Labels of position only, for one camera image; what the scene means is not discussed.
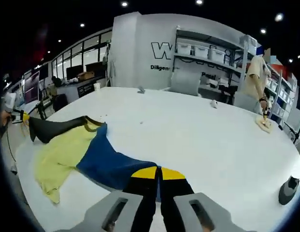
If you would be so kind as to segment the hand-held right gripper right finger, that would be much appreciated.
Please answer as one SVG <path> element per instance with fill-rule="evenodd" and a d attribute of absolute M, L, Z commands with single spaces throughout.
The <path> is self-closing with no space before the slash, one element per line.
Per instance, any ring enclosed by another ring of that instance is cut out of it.
<path fill-rule="evenodd" d="M 203 193 L 194 193 L 185 176 L 160 169 L 161 213 L 168 232 L 236 232 L 231 214 Z"/>

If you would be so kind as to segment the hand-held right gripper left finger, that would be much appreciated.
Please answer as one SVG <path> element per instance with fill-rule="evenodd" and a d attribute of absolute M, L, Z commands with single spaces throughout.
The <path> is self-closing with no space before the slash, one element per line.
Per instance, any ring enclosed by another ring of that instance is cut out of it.
<path fill-rule="evenodd" d="M 156 210 L 157 166 L 108 166 L 90 168 L 85 174 L 109 188 L 142 196 L 131 231 L 148 232 Z"/>

